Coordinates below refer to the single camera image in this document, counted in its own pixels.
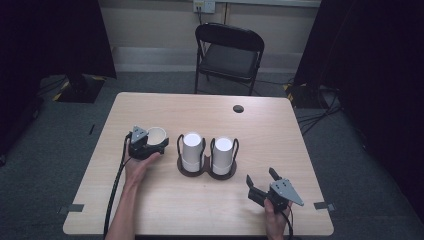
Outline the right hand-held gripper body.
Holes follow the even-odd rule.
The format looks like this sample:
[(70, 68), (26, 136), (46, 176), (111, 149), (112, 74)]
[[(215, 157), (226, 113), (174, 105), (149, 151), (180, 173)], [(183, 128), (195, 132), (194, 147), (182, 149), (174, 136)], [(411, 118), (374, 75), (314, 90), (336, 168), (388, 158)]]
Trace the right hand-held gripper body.
[(275, 212), (284, 211), (289, 202), (293, 202), (299, 206), (304, 205), (304, 201), (296, 192), (291, 182), (286, 178), (272, 182), (269, 185), (269, 191), (266, 197), (273, 204)]

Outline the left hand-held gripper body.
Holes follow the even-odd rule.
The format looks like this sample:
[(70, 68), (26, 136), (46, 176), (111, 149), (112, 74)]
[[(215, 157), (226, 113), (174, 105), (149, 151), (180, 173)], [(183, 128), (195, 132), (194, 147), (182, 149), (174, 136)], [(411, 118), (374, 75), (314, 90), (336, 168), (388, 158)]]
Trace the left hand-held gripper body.
[(155, 153), (152, 146), (147, 144), (147, 140), (148, 129), (134, 126), (128, 147), (129, 156), (138, 160), (145, 160)]

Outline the single white paper cup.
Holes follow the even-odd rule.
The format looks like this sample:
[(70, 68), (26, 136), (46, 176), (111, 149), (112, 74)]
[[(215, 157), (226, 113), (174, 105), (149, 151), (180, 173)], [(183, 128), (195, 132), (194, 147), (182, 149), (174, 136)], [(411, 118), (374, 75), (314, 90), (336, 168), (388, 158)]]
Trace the single white paper cup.
[(161, 144), (167, 137), (166, 131), (161, 127), (151, 127), (148, 129), (147, 144), (151, 146)]

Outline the stack of white paper cups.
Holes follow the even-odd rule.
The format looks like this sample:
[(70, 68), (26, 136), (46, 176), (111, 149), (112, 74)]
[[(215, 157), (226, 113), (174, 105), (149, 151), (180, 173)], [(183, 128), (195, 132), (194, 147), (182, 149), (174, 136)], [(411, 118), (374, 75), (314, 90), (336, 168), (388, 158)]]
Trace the stack of white paper cups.
[(183, 136), (182, 165), (188, 172), (198, 172), (202, 161), (202, 137), (196, 132)]
[(233, 141), (227, 137), (216, 138), (212, 145), (212, 171), (225, 175), (232, 166)]

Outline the dark double cup holder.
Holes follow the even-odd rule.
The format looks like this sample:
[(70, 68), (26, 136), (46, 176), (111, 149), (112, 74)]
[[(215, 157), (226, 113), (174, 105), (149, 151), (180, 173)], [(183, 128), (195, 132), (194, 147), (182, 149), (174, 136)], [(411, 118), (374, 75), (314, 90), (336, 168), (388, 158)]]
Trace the dark double cup holder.
[(177, 139), (177, 152), (178, 152), (178, 160), (177, 160), (177, 167), (178, 170), (187, 177), (197, 177), (202, 175), (203, 173), (208, 173), (212, 178), (217, 180), (227, 180), (230, 179), (236, 172), (237, 169), (237, 163), (236, 163), (236, 157), (239, 150), (239, 141), (237, 138), (231, 139), (233, 141), (233, 154), (232, 154), (232, 166), (230, 168), (230, 171), (225, 175), (217, 175), (212, 171), (212, 145), (215, 141), (215, 138), (213, 138), (210, 142), (210, 155), (207, 156), (204, 154), (205, 148), (206, 148), (206, 140), (202, 137), (202, 161), (201, 161), (201, 168), (198, 172), (188, 172), (183, 168), (182, 165), (182, 153), (183, 153), (183, 136), (184, 134), (181, 134)]

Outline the person's left hand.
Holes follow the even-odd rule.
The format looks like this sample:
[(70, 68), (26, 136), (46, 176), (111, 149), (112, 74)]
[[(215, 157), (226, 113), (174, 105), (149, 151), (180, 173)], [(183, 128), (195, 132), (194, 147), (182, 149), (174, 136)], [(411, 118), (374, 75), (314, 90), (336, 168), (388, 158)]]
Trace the person's left hand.
[(130, 157), (129, 152), (126, 151), (124, 157), (125, 186), (138, 187), (143, 180), (149, 166), (159, 158), (160, 154), (155, 152), (145, 160), (138, 160)]

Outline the person's right hand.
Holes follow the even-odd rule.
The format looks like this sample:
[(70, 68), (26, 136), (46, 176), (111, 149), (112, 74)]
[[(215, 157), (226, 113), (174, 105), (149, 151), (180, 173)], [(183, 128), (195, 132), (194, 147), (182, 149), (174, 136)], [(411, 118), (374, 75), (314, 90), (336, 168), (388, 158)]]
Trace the person's right hand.
[(290, 215), (290, 209), (286, 208), (283, 213), (276, 213), (269, 199), (264, 200), (264, 209), (265, 230), (268, 240), (284, 240), (286, 218)]

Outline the black stand base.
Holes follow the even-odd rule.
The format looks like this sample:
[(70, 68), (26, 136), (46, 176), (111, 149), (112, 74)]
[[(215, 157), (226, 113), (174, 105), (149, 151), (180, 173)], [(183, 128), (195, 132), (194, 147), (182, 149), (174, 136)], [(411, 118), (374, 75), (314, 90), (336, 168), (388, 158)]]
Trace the black stand base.
[(66, 82), (53, 100), (69, 103), (94, 103), (104, 83), (105, 78), (99, 76), (67, 76)]
[(283, 89), (294, 108), (321, 109), (323, 107), (319, 92), (306, 85), (285, 84)]

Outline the black folding chair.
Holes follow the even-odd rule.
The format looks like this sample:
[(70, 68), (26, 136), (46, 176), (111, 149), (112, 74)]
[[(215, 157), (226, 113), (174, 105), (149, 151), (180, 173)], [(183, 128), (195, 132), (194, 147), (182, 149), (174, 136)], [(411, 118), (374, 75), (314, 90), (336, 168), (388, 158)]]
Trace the black folding chair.
[(261, 65), (265, 43), (256, 32), (221, 23), (200, 24), (195, 30), (197, 42), (195, 87), (199, 75), (249, 85), (251, 95)]

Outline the dark curtain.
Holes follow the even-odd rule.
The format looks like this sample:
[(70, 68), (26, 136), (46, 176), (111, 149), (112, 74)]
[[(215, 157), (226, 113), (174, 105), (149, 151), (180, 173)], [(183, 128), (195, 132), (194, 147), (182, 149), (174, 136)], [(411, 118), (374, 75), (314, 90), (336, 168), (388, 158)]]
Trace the dark curtain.
[(49, 75), (114, 78), (99, 0), (0, 0), (0, 156), (31, 121)]
[(338, 89), (424, 220), (424, 0), (321, 0), (295, 82)]

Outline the white wall socket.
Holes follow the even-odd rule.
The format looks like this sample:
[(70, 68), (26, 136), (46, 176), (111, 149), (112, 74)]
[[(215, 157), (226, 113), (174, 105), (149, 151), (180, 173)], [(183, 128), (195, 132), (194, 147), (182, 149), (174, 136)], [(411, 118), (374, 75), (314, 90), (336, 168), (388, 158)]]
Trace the white wall socket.
[(196, 13), (214, 14), (216, 3), (212, 0), (193, 0), (193, 11)]

